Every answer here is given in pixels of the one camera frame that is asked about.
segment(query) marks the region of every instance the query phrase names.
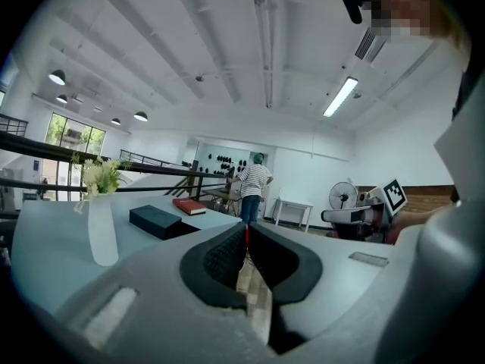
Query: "electric fan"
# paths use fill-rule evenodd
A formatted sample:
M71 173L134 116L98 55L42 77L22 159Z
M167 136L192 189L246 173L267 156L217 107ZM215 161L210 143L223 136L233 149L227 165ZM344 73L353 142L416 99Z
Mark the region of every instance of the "electric fan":
M332 209L351 209L357 205L357 189L349 182L339 182L328 197Z

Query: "white ceiling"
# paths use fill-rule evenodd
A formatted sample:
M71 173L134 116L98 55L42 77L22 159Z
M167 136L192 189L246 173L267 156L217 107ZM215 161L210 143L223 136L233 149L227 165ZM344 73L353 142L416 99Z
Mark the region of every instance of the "white ceiling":
M386 57L375 66L357 59L367 27L350 21L341 0L52 1L37 94L55 100L60 88L45 77L61 68L64 93L85 99L83 105L70 100L70 110L99 122L118 117L123 129L135 111L194 104L269 105L271 112L355 129L373 107L399 106L449 58L440 45L402 79L432 43L403 36L382 48ZM324 118L347 76L359 80L361 97L350 96ZM95 105L101 114L92 111Z

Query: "jeans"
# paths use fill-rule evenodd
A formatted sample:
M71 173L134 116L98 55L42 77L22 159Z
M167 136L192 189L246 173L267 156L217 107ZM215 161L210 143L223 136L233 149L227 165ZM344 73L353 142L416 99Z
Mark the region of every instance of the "jeans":
M241 218L246 224L256 221L258 218L258 208L260 202L260 196L246 196L242 199Z

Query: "person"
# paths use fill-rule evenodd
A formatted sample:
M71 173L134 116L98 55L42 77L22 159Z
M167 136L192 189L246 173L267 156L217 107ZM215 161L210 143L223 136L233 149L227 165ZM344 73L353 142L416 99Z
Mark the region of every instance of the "person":
M232 182L242 181L241 184L241 219L249 224L256 221L258 218L259 203L262 198L263 188L273 181L271 172L263 166L264 155L259 153L253 158L254 164L242 170L234 178L229 178L227 181Z
M466 103L483 70L482 29L475 22L476 5L480 0L362 0L371 7L373 26L388 23L392 26L410 27L411 33L434 39L445 39L452 44L462 58L463 76L452 119ZM458 202L456 189L451 196L452 204ZM402 229L425 224L431 216L443 208L430 212L400 212L394 218L388 238L395 240Z

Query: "railing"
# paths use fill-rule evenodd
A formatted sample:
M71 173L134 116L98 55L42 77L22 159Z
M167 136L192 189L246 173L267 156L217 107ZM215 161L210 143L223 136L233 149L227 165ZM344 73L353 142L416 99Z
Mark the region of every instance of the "railing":
M24 137L11 135L6 132L0 132L0 149L5 151L17 152L19 154L32 156L35 158L50 159L59 162L70 162L72 155L75 153L72 149L66 149L64 147L52 146L50 144L36 142L34 140L26 139ZM85 152L78 152L80 157L80 164L84 163L87 159L96 159L96 155L88 154ZM175 190L192 190L196 189L196 195L193 197L199 200L201 190L203 187L216 187L221 184L209 184L203 185L204 178L216 178L225 179L223 175L206 174L198 171L191 170L179 170L177 168L165 168L162 166L146 165L142 163L132 163L128 168L120 168L124 171L135 171L147 174L163 174L163 175L179 175L187 178L188 182L183 186L175 187L120 187L116 190L117 193L126 192L145 192L145 191L168 191ZM193 186L193 180L197 177L197 186ZM51 185L51 184L32 184L28 182L9 180L0 178L0 186L6 187L19 187L31 190L54 190L54 191L67 191L67 192L86 192L85 187L64 186L64 185Z
M28 124L28 121L0 114L0 131L24 137Z
M139 155L135 152L130 152L122 149L120 151L120 159L125 161L130 161L132 163L142 163L144 165L152 165L152 166L163 166L163 165L172 165L173 163L161 161L159 159L150 158L149 156Z

